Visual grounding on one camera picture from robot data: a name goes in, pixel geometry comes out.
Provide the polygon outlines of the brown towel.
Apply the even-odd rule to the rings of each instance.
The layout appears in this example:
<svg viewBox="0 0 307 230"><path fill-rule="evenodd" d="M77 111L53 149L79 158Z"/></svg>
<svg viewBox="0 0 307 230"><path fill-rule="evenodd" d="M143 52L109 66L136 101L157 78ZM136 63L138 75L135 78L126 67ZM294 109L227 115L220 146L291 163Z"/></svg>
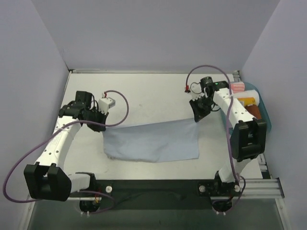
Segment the brown towel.
<svg viewBox="0 0 307 230"><path fill-rule="evenodd" d="M257 105L252 104L252 105L246 106L245 109L246 109L251 115L253 115L256 119L262 119L260 110L259 110L259 108L258 108Z"/></svg>

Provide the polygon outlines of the light blue towel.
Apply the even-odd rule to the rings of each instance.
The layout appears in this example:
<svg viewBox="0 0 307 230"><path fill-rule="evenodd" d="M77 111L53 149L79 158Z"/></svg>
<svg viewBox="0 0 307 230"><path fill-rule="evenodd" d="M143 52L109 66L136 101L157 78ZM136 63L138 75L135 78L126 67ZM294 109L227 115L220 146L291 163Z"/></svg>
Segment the light blue towel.
<svg viewBox="0 0 307 230"><path fill-rule="evenodd" d="M192 118L107 129L104 153L121 161L161 163L199 157L198 124Z"/></svg>

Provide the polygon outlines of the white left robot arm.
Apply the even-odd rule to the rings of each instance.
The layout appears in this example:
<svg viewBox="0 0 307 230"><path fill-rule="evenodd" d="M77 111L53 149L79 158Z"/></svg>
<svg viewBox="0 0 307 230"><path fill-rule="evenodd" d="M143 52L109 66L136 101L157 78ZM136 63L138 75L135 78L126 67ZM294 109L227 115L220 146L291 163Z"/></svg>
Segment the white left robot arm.
<svg viewBox="0 0 307 230"><path fill-rule="evenodd" d="M90 92L77 91L75 99L60 109L52 139L35 163L26 165L24 169L31 198L66 201L77 191L85 197L96 194L98 185L93 173L66 174L63 171L72 141L83 124L95 132L106 129L108 111L115 105L115 100L103 96L96 106L91 106L93 98Z"/></svg>

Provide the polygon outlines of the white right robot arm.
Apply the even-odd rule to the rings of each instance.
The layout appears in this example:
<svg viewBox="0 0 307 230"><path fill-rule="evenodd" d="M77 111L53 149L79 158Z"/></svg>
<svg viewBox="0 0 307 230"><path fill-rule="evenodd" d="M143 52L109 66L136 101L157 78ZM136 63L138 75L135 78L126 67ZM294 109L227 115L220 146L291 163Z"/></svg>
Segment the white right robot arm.
<svg viewBox="0 0 307 230"><path fill-rule="evenodd" d="M224 196L230 191L229 183L237 182L247 164L264 152L267 123L248 111L248 107L260 103L257 91L237 91L237 83L214 82L211 77L202 78L197 84L200 92L187 87L195 122L213 112L216 105L225 115L226 129L232 129L226 132L229 161L217 172L219 181L213 183L213 192Z"/></svg>

